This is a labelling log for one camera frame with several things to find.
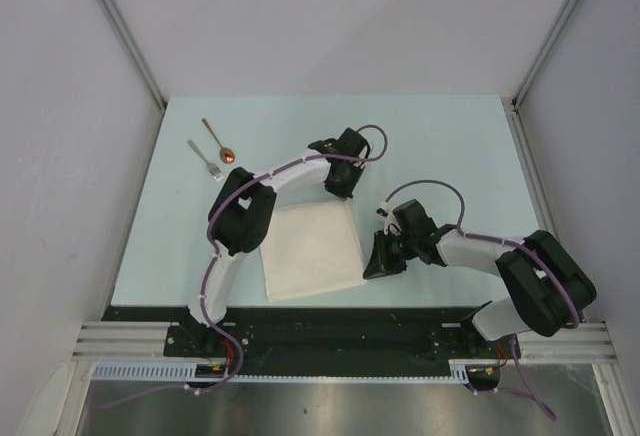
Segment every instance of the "cloth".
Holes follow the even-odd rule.
[[[269,301],[364,283],[360,242],[349,205],[342,201],[274,212],[260,253]]]

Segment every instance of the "table surface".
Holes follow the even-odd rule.
[[[237,157],[220,162],[206,117]],[[524,235],[537,228],[524,176],[498,96],[332,96],[173,98],[162,123],[133,222],[111,304],[184,306],[197,294],[211,256],[207,214],[222,185],[187,145],[200,149],[228,174],[243,166],[256,172],[298,156],[318,139],[337,138],[350,126],[382,126],[387,155],[370,163],[354,192],[351,209],[365,260],[382,227],[380,201],[400,184],[420,178],[445,180],[467,202],[464,226],[495,235]],[[373,153],[382,140],[365,137]],[[327,201],[321,186],[278,205]],[[436,224],[455,222],[459,206],[448,190],[417,186],[397,195],[399,205],[418,199]],[[501,280],[466,268],[411,261],[396,276],[341,291],[288,301],[266,299],[260,252],[246,258],[233,284],[230,306],[416,307],[479,305],[506,295]]]

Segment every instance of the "copper spoon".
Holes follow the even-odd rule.
[[[206,119],[202,118],[202,124],[207,127],[207,129],[211,133],[211,136],[213,136],[213,139],[215,139],[216,143],[218,143],[218,146],[220,146],[220,159],[222,160],[222,162],[226,164],[233,163],[236,160],[236,155],[233,154],[233,151],[222,145],[222,143],[216,136],[216,133],[213,132],[213,129],[211,129],[211,126],[209,126],[209,122]]]

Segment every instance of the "metal floor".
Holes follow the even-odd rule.
[[[474,398],[462,386],[413,384],[234,383],[199,397],[168,390],[112,409],[89,408],[152,386],[100,381],[91,385],[78,435],[611,434],[590,366],[527,368],[527,374],[558,421],[517,396]],[[521,387],[514,368],[501,386]]]

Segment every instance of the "fork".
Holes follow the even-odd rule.
[[[220,171],[220,168],[215,164],[207,160],[200,151],[200,148],[194,143],[192,140],[187,141],[193,152],[196,153],[200,158],[207,164],[207,170],[211,173],[211,175],[215,178],[216,181],[224,181],[224,174]]]

